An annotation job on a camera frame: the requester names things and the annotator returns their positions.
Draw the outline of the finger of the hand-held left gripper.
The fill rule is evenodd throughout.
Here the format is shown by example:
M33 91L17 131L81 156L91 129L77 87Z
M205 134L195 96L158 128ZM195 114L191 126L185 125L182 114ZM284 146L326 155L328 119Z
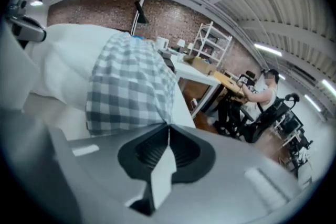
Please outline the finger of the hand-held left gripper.
M31 25L12 25L12 33L18 40L42 42L47 33L44 29Z
M30 29L35 31L44 30L45 27L40 24L37 20L28 17L28 16L22 16L22 17L12 17L11 18L12 23L12 31L22 29Z

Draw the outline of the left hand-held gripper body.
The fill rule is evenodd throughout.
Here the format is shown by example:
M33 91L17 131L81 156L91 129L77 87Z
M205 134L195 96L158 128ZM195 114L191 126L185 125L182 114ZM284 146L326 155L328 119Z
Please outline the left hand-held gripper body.
M6 6L6 18L22 18L26 15L26 0L9 0Z

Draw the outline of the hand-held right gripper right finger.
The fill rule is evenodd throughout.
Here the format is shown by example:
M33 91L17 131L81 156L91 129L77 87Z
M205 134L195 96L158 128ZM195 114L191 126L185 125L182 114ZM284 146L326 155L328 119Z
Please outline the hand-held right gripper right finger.
M176 184L156 211L157 223L284 223L300 208L297 180L253 146L181 126L210 143L213 168L191 184Z

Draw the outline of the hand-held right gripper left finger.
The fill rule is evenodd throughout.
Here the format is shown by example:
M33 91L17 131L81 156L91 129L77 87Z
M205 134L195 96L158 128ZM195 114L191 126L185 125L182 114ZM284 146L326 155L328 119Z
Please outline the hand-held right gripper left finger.
M168 175L152 172L167 148L169 126L71 141L86 184L76 190L83 223L169 223L156 210L152 187Z

